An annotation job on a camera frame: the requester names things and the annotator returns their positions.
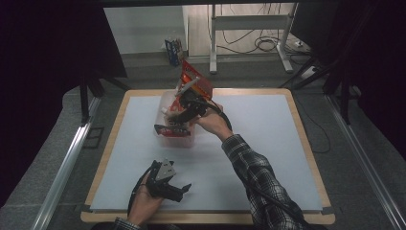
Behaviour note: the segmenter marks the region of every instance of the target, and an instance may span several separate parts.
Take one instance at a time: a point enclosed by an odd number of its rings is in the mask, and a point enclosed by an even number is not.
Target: wrist
[[[145,223],[146,220],[143,219],[142,217],[138,217],[137,215],[130,215],[127,218],[127,221],[132,223],[132,224],[141,226],[141,225],[143,225]]]
[[[221,130],[217,133],[217,137],[221,140],[221,142],[224,142],[225,140],[227,140],[227,138],[233,136],[234,133],[230,130],[230,129],[224,129]]]

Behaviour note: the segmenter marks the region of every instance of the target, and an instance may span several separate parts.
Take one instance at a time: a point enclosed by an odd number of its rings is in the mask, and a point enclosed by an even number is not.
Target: metal rail
[[[355,133],[353,132],[351,126],[348,126],[344,119],[341,117],[339,112],[339,105],[336,102],[333,96],[326,96],[326,99],[329,103],[331,111],[333,112],[335,119],[338,122],[338,125],[342,129],[344,135],[347,138],[347,141],[350,143],[352,152],[354,153],[356,159],[358,160],[359,165],[364,171],[365,176],[370,181],[372,189],[379,199],[385,213],[387,214],[392,226],[396,230],[406,229],[405,218],[400,213],[398,205],[394,201],[392,195],[386,188],[385,184],[382,182],[378,172],[373,166],[370,158],[367,153],[362,148],[361,143],[358,141]]]
[[[96,115],[97,108],[99,107],[100,99],[94,98],[89,106],[89,120],[84,126],[80,126],[74,140],[68,152],[63,159],[62,165],[56,174],[54,182],[39,209],[38,215],[34,220],[34,224],[31,227],[32,230],[46,229],[50,220],[54,214],[57,203],[60,200],[60,196],[65,189],[66,183],[71,175],[72,169],[78,159],[81,147],[83,146],[86,135],[93,123],[94,117]]]

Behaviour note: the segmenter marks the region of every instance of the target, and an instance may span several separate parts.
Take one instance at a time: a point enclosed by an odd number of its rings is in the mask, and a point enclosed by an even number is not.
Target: gray floor
[[[218,74],[209,75],[206,58],[190,63],[207,76],[215,87],[277,87],[290,75],[284,73],[276,56],[222,57]],[[173,88],[179,67],[169,66],[165,55],[124,56],[128,79],[134,89]],[[295,101],[315,154],[336,221],[328,229],[393,229],[368,178],[337,125],[322,94],[323,79],[295,91]],[[86,140],[48,229],[90,229],[80,220],[80,212],[99,165],[108,134],[124,91],[106,81],[98,114],[92,128],[103,128],[101,141]],[[368,153],[382,181],[400,210],[406,208],[406,164],[377,128],[365,117],[356,101],[350,102],[351,127]],[[0,229],[29,229],[48,193],[64,155],[80,124],[79,91],[64,96],[60,117],[33,164],[0,210]]]

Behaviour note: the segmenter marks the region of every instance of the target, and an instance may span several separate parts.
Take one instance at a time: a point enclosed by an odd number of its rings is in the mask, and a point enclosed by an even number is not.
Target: cable
[[[293,96],[296,98],[296,101],[297,101],[298,104],[301,106],[301,108],[302,108],[304,114],[307,116],[307,118],[308,118],[314,125],[316,125],[317,127],[319,127],[319,128],[322,130],[322,132],[325,134],[325,136],[326,136],[327,144],[328,144],[327,149],[326,149],[326,150],[314,150],[313,152],[315,152],[315,153],[328,153],[329,151],[331,151],[331,140],[329,139],[326,130],[325,130],[322,126],[320,126],[318,123],[316,123],[316,121],[314,121],[314,120],[310,117],[310,115],[308,115],[307,111],[305,110],[304,105],[303,105],[303,104],[301,103],[301,101],[299,100],[299,97],[297,96],[297,94],[294,93],[294,91],[292,91],[292,94],[293,94]]]

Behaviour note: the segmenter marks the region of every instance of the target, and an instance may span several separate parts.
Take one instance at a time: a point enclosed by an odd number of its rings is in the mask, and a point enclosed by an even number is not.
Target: hand
[[[216,104],[221,111],[223,111],[223,106],[219,103]],[[216,135],[222,142],[227,138],[234,135],[234,133],[227,127],[227,123],[224,121],[216,111],[208,108],[205,115],[202,117],[196,117],[191,120],[192,123],[196,123],[203,127],[206,131]]]
[[[128,215],[128,221],[141,226],[148,219],[150,219],[156,211],[158,211],[164,199],[162,197],[152,197],[149,193],[147,186],[147,179],[149,174],[144,176],[143,182],[135,195],[134,202],[131,206],[131,211]]]

